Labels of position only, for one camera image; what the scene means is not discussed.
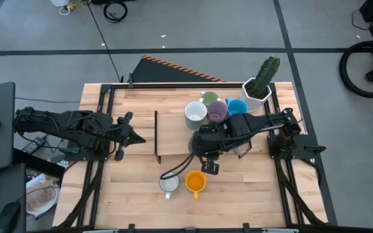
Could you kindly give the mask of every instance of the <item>white mug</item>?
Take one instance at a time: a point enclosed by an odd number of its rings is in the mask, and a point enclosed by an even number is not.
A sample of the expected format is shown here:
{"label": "white mug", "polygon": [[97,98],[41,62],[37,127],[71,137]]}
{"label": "white mug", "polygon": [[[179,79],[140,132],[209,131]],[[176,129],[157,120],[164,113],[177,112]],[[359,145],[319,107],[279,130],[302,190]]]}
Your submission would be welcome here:
{"label": "white mug", "polygon": [[[170,175],[175,174],[174,172],[170,172],[166,174],[164,177],[168,177]],[[176,175],[173,178],[169,179],[159,179],[159,186],[165,192],[165,198],[167,200],[171,199],[172,192],[175,191],[179,186],[179,177]]]}

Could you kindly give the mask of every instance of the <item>cactus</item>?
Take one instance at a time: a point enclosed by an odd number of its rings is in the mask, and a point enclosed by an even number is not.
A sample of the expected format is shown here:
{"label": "cactus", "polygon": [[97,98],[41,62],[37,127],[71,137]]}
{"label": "cactus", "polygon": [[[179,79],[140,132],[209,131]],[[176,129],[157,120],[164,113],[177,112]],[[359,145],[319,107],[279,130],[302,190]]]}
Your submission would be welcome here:
{"label": "cactus", "polygon": [[256,79],[249,83],[246,90],[250,97],[263,99],[266,95],[266,88],[269,85],[271,79],[277,72],[278,67],[280,66],[280,58],[269,57],[264,61],[261,66]]}

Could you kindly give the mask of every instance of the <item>computer mouse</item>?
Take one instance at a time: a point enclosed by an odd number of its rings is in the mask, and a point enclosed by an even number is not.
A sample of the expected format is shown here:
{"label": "computer mouse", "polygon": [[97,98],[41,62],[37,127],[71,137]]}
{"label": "computer mouse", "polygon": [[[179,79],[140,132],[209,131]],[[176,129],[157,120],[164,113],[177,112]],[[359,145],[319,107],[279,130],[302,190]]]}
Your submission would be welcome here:
{"label": "computer mouse", "polygon": [[11,233],[18,221],[21,205],[18,202],[8,203],[0,213],[0,233]]}

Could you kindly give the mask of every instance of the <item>purple mug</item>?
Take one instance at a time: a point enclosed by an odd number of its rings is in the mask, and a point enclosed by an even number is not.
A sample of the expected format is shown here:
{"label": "purple mug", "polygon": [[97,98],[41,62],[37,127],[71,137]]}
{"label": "purple mug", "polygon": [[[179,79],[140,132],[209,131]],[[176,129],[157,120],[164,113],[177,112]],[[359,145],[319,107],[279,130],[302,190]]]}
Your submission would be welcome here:
{"label": "purple mug", "polygon": [[221,122],[227,116],[227,106],[221,101],[211,102],[207,106],[207,118],[211,122]]}

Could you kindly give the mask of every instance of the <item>blue mug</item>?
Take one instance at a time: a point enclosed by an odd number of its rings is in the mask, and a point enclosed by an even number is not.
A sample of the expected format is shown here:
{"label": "blue mug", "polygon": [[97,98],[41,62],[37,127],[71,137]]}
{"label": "blue mug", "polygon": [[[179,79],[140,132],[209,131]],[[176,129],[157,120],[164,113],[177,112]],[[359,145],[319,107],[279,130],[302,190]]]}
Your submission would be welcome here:
{"label": "blue mug", "polygon": [[240,114],[240,113],[248,113],[249,107],[247,104],[240,99],[232,99],[226,98],[225,104],[227,105],[228,115],[231,116],[233,114]]}

